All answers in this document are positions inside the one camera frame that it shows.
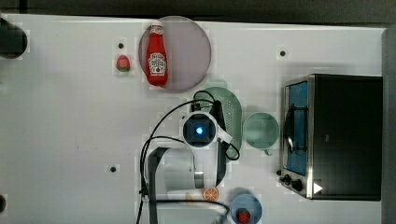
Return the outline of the white gripper with camera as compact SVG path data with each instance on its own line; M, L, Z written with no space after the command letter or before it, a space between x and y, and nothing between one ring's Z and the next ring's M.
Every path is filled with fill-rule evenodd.
M229 145L233 137L226 131L221 102L216 100L208 112L191 112L183 121L182 137L190 147L209 147L217 142Z

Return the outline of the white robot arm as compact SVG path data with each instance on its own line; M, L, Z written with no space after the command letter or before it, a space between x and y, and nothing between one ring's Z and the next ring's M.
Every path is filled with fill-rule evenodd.
M168 203L172 190L217 186L226 173L227 149L232 137L225 131L222 105L208 112L191 112L181 122L183 147L158 147L148 155L148 209L150 224L159 224L158 204Z

